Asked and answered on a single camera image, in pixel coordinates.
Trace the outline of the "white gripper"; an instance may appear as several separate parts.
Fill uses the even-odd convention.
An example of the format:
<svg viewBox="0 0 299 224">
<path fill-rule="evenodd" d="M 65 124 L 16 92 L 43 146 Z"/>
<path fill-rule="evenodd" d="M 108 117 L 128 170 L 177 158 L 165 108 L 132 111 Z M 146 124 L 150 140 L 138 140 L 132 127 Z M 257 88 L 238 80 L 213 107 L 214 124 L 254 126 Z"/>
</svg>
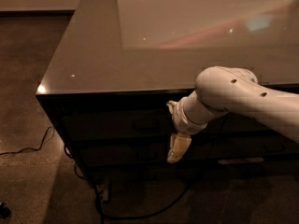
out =
<svg viewBox="0 0 299 224">
<path fill-rule="evenodd" d="M 183 109 L 186 97 L 180 101 L 168 101 L 166 106 L 172 115 L 174 126 L 178 133 L 172 133 L 170 136 L 170 148 L 167 154 L 169 163 L 176 163 L 182 159 L 188 150 L 192 139 L 190 135 L 195 135 L 204 130 L 207 124 L 196 124 L 189 120 Z"/>
</svg>

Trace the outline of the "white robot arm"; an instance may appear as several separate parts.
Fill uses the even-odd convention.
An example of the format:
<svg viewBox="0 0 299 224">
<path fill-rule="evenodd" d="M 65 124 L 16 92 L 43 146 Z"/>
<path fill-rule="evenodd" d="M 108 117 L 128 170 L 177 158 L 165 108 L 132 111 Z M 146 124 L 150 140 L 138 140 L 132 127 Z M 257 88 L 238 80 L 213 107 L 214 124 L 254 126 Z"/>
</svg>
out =
<svg viewBox="0 0 299 224">
<path fill-rule="evenodd" d="M 256 119 L 299 142 L 299 95 L 259 85 L 248 69 L 209 67 L 197 76 L 190 95 L 167 106 L 176 129 L 170 138 L 169 163 L 182 159 L 193 135 L 229 112 Z"/>
</svg>

